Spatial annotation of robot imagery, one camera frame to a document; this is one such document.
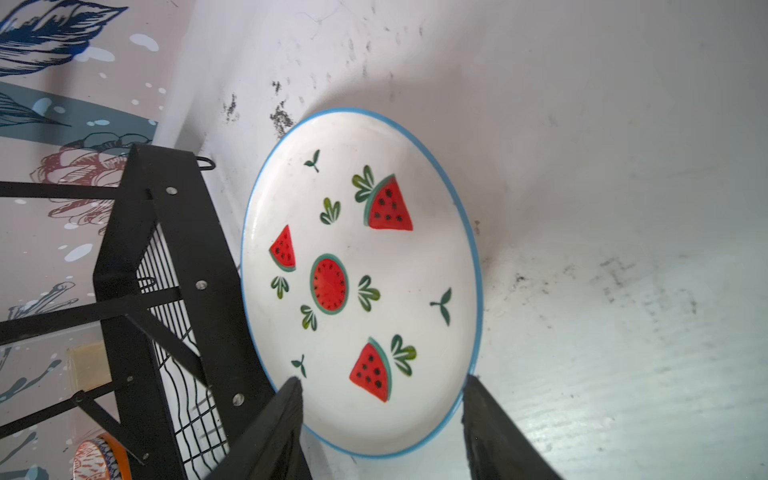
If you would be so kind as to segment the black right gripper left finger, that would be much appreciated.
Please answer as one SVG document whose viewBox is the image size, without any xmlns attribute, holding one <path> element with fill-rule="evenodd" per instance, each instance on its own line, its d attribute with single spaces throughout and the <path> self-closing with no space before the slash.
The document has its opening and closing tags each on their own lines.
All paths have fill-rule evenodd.
<svg viewBox="0 0 768 480">
<path fill-rule="evenodd" d="M 289 378 L 208 475 L 210 479 L 310 479 L 300 437 L 303 389 Z"/>
</svg>

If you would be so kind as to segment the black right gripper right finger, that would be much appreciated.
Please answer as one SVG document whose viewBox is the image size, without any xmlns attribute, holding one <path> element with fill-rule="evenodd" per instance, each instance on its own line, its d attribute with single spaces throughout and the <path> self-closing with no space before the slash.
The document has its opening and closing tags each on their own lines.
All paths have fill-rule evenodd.
<svg viewBox="0 0 768 480">
<path fill-rule="evenodd" d="M 462 424 L 473 480 L 562 479 L 474 375 L 463 389 Z"/>
</svg>

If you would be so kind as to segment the black wire dish rack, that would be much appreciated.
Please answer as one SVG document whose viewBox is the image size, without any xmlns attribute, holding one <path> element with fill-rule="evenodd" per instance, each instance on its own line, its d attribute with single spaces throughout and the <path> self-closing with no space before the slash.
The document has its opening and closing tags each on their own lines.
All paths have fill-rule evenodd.
<svg viewBox="0 0 768 480">
<path fill-rule="evenodd" d="M 109 200 L 91 305 L 24 308 L 1 344 L 91 324 L 112 381 L 2 423 L 33 435 L 72 411 L 128 452 L 138 479 L 213 471 L 274 397 L 247 334 L 240 279 L 202 174 L 211 160 L 150 145 L 131 149 L 116 187 L 3 182 L 5 198 Z"/>
</svg>

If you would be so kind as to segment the white watermelon plate blue rim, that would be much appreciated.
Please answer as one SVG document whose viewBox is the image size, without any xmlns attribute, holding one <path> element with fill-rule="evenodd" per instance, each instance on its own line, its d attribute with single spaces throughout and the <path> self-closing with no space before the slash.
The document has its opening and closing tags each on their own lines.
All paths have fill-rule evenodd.
<svg viewBox="0 0 768 480">
<path fill-rule="evenodd" d="M 343 453 L 407 454 L 457 411 L 477 363 L 483 285 L 458 193 L 387 117 L 339 108 L 275 146 L 241 240 L 249 331 L 274 387 Z"/>
</svg>

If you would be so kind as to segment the orange bowl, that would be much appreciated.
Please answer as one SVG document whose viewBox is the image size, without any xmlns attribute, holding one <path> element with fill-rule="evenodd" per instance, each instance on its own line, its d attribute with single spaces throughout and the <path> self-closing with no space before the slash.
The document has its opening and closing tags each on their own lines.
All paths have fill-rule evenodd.
<svg viewBox="0 0 768 480">
<path fill-rule="evenodd" d="M 110 466 L 111 479 L 132 480 L 130 461 L 127 450 L 111 435 L 103 433 L 99 438 L 109 446 L 115 467 Z"/>
</svg>

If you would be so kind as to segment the blue zigzag patterned bowl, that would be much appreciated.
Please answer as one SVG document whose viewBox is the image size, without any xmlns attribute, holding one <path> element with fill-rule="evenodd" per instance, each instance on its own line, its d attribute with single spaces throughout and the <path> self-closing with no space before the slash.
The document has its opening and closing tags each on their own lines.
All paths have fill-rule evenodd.
<svg viewBox="0 0 768 480">
<path fill-rule="evenodd" d="M 83 441 L 75 452 L 73 480 L 120 480 L 123 478 L 118 459 L 103 438 Z"/>
</svg>

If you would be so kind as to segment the yellow plastic cup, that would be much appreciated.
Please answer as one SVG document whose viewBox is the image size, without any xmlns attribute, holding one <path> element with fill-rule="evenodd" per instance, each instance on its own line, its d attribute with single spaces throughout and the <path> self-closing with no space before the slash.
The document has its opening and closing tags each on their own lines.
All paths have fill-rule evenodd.
<svg viewBox="0 0 768 480">
<path fill-rule="evenodd" d="M 105 344 L 94 342 L 68 350 L 72 389 L 89 391 L 112 381 Z"/>
</svg>

